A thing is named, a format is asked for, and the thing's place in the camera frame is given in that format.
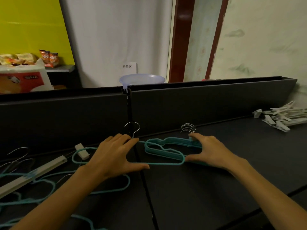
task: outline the right hand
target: right hand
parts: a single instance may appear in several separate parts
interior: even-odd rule
[[[185,161],[202,161],[214,167],[229,169],[233,163],[242,159],[229,151],[214,136],[204,136],[199,133],[191,133],[189,136],[198,139],[203,150],[200,154],[187,155]]]

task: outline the paper sign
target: paper sign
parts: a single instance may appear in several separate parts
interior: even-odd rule
[[[122,75],[136,74],[136,62],[126,62],[121,65]]]

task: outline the orange snack bag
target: orange snack bag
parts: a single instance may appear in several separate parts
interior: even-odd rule
[[[45,64],[49,63],[50,62],[50,56],[49,56],[50,51],[45,51],[45,50],[39,50],[39,51],[40,51],[41,57],[43,59],[43,62]]]

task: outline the black table surface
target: black table surface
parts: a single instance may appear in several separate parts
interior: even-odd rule
[[[44,165],[45,163],[57,158],[60,155],[66,155],[69,152],[62,152],[57,154],[50,154],[35,158],[35,164],[32,166],[31,170]],[[135,162],[134,151],[131,150],[127,154],[127,159],[131,162]],[[28,172],[29,162],[24,162],[18,172]],[[71,162],[71,157],[66,163],[57,167],[56,169],[49,172],[56,173],[60,171],[71,171],[78,168],[78,165]],[[78,206],[75,214],[82,215],[90,218],[93,221],[94,228],[107,228],[109,230],[123,230],[123,229],[149,229],[154,230],[154,225],[152,222],[152,213],[148,204],[148,200],[145,194],[145,189],[141,180],[139,172],[128,174],[131,179],[130,186],[124,191],[104,193],[97,195],[87,196],[82,203]],[[58,175],[48,178],[52,181],[59,181],[64,175]],[[56,188],[59,188],[69,176],[65,177],[59,182]],[[8,177],[2,178],[1,184],[7,183]],[[111,178],[103,182],[99,187],[95,189],[106,190],[106,189],[116,189],[122,188],[127,185],[127,178],[124,176],[119,176],[117,178]],[[51,185],[48,183],[38,183],[35,185],[27,184],[17,191],[22,194],[22,198],[41,198],[46,196],[51,189]],[[9,194],[2,198],[0,202],[6,201],[16,201],[17,196],[14,194]],[[0,223],[5,223],[13,218],[19,218],[25,216],[30,212],[35,204],[28,205],[15,205],[4,207],[0,213]],[[76,229],[90,229],[89,224],[86,221],[78,220],[75,218],[70,218],[61,229],[65,230],[76,230]]]
[[[292,126],[285,133],[260,119],[243,118],[198,127],[196,132],[216,136],[286,194],[307,184],[306,124]],[[177,131],[140,140],[166,137],[187,135]],[[184,154],[200,152],[172,148]],[[142,143],[137,144],[137,152],[142,162],[178,162],[146,154]],[[144,174],[160,230],[227,228],[259,209],[247,190],[222,169],[194,163],[151,165]]]

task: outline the left hand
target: left hand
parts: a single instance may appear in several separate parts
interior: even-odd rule
[[[107,178],[149,169],[148,164],[131,163],[126,159],[127,153],[138,141],[138,138],[131,139],[129,135],[110,136],[100,143],[90,161],[83,167],[95,176],[98,184]]]

